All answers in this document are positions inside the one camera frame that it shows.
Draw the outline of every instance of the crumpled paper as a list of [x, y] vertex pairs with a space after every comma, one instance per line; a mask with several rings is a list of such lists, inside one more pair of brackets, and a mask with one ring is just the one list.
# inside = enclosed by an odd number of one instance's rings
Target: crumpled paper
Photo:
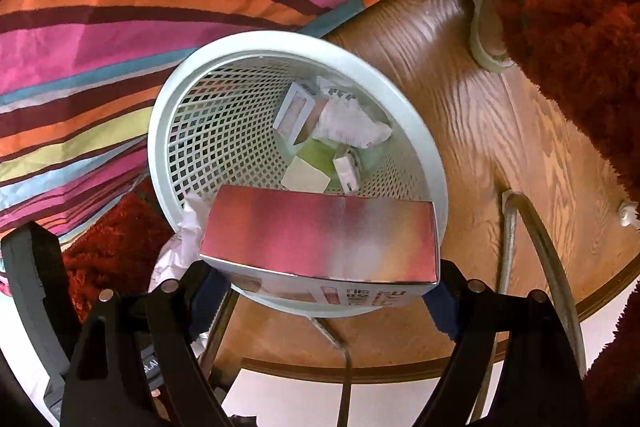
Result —
[[189, 192], [184, 197], [178, 232], [162, 247], [151, 274], [149, 293], [167, 279], [181, 279], [188, 267], [198, 260], [200, 242], [209, 217], [213, 198]]

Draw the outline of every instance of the wooden table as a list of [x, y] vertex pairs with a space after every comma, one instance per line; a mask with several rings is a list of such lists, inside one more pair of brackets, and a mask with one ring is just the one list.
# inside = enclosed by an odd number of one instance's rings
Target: wooden table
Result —
[[[468, 278], [495, 285], [500, 195], [521, 190], [544, 220], [585, 317], [640, 271], [640, 234], [620, 226], [623, 189], [556, 105], [518, 68], [499, 75], [475, 64], [467, 51], [472, 10], [471, 0], [384, 0], [328, 40], [382, 71], [433, 134], [449, 189], [442, 256]], [[545, 279], [521, 226], [510, 293], [536, 287], [545, 288]], [[452, 349], [420, 300], [332, 325], [350, 346], [355, 382], [433, 377]], [[340, 381], [342, 359], [308, 320], [241, 297], [216, 367], [229, 384], [241, 366]]]

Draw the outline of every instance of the box top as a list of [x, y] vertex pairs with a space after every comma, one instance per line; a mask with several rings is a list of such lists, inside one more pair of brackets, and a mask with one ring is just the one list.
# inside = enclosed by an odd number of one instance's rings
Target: box top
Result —
[[427, 284], [438, 277], [436, 234], [429, 201], [223, 185], [200, 253], [316, 279]]

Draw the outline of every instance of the striped fabric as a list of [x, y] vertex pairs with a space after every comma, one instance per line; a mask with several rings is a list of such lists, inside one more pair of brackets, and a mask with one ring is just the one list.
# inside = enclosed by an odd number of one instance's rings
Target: striped fabric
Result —
[[145, 172], [162, 84], [198, 47], [322, 36], [375, 1], [0, 0], [0, 237], [34, 219], [67, 245], [113, 206]]

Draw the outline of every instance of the box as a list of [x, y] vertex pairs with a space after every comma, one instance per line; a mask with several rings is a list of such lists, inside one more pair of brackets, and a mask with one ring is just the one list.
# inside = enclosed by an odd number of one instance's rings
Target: box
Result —
[[328, 97], [312, 82], [292, 83], [273, 121], [273, 128], [287, 144], [302, 143], [318, 123], [327, 100]]
[[438, 283], [433, 203], [223, 185], [200, 256], [247, 293], [399, 306]]

